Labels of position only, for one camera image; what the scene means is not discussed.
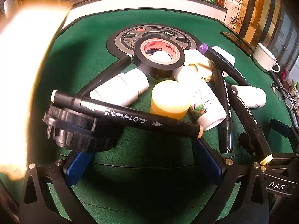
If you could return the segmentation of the black marker beige caps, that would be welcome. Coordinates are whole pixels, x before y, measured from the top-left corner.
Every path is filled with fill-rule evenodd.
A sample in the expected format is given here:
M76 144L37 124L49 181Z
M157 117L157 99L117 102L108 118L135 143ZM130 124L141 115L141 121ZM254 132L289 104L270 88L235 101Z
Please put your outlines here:
M196 139L203 135L203 127L198 124L80 97L59 90L52 91L51 102L88 116L154 133Z

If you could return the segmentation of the yellow round jar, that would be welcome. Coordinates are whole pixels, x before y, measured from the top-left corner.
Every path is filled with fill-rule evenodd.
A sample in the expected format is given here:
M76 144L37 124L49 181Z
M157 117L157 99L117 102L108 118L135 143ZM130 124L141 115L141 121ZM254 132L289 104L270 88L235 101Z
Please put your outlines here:
M150 112L182 121L189 110L192 94L174 80L161 81L152 89Z

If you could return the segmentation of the small white bottle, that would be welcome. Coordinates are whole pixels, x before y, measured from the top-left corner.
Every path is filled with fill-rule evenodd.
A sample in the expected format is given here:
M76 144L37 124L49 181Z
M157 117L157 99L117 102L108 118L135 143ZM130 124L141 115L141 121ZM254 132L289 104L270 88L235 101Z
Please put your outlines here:
M266 104L266 93L261 88L232 85L231 89L237 93L248 108L262 108Z

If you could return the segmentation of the round grey control panel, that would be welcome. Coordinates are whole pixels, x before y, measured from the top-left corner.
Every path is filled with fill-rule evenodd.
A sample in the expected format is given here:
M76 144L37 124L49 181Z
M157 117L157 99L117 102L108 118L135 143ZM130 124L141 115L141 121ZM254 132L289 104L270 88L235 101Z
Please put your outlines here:
M106 47L113 56L121 58L126 54L133 54L135 43L151 35L166 37L178 44L182 50L197 49L201 45L201 42L187 31L168 25L147 23L117 31L108 38Z

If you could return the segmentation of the black marker purple cap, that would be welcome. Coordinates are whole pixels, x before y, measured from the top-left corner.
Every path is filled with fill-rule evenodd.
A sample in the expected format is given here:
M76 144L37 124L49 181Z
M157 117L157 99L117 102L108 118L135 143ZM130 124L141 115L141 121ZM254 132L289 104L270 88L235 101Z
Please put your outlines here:
M217 66L217 68L226 72L239 85L250 86L248 80L237 68L235 68L224 56L208 46L206 43L202 43L198 47L198 51L211 60Z

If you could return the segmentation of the black electrical tape roll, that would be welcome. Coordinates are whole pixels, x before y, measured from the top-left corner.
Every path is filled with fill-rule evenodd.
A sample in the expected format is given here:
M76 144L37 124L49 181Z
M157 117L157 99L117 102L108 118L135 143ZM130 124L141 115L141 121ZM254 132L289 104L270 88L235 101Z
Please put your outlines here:
M182 69L185 54L181 47L170 39L151 35L135 43L133 61L146 75L153 78L171 78Z

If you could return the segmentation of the eyeglasses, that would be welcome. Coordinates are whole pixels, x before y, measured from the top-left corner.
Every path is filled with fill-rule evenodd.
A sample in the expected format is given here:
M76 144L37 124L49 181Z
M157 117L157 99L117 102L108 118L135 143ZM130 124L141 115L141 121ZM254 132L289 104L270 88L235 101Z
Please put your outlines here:
M290 108L291 110L295 109L296 101L284 87L278 86L278 85L272 83L271 88L272 88L273 93L280 100L283 100L288 108Z

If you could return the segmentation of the white pill bottle red stripe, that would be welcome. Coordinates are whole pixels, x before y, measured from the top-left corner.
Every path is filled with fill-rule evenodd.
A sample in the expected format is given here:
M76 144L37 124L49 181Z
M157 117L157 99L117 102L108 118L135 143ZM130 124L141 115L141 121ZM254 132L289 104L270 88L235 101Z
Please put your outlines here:
M135 68L120 73L90 92L90 98L119 106L129 106L149 88L146 75Z

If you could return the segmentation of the white ceramic cup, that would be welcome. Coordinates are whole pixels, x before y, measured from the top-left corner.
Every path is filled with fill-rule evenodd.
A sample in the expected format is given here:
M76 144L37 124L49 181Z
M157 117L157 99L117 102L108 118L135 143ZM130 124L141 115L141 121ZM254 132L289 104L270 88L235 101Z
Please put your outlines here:
M278 73L280 71L275 56L261 43L258 43L253 52L253 61L263 72Z

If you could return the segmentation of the black marker light blue cap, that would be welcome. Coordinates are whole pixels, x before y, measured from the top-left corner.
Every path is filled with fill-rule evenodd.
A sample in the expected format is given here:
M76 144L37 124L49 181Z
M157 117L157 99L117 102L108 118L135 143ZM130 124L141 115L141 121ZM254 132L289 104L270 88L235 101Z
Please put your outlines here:
M87 83L78 93L78 96L87 96L91 91L104 84L108 80L120 74L125 68L127 68L133 60L133 56L127 54L116 62L112 63L106 69L104 69L100 74L94 77L89 83Z

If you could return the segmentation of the white bottle green label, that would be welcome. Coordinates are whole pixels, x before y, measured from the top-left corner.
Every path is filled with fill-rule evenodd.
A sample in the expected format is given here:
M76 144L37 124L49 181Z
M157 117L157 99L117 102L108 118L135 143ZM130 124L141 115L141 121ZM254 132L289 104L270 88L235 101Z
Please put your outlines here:
M183 83L192 94L190 111L196 123L203 127L204 131L219 125L226 117L226 113L217 96L205 80L197 76L197 72L191 66L183 66L175 76L175 80Z

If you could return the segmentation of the black marker plain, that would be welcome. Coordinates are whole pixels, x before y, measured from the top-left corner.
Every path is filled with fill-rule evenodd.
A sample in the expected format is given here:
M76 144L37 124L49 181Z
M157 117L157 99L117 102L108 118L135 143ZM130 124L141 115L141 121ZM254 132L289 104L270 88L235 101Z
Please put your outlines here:
M227 154L233 152L233 121L231 104L223 71L214 66L212 68L212 74L214 77L215 94L226 113L225 119L218 127L220 137L219 151L221 154Z

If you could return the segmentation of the white charger plug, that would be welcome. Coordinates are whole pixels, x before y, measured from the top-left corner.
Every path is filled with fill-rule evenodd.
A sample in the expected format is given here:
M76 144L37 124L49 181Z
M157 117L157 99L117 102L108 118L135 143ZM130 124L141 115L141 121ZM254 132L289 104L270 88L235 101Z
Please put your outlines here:
M225 59L228 60L228 62L232 65L235 64L235 57L233 55L231 55L229 52L225 51L224 49L222 49L219 46L213 46L212 47L216 52L218 52L219 54L221 54Z

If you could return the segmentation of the black marker yellow cap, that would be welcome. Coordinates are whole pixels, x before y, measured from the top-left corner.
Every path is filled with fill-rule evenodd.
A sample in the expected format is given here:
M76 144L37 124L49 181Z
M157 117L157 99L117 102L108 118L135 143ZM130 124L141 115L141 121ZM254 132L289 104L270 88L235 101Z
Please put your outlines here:
M273 160L273 153L266 140L263 130L259 127L251 111L228 85L228 94L231 106L238 116L244 133L238 136L239 144L251 155L260 165L267 165Z

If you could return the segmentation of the yellow rimmed white tray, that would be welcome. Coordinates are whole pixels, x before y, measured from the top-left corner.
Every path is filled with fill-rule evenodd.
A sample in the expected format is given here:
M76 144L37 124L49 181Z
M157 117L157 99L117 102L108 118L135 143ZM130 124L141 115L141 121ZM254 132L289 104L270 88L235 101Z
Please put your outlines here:
M25 176L34 92L70 10L57 0L29 0L1 21L1 173L10 180Z

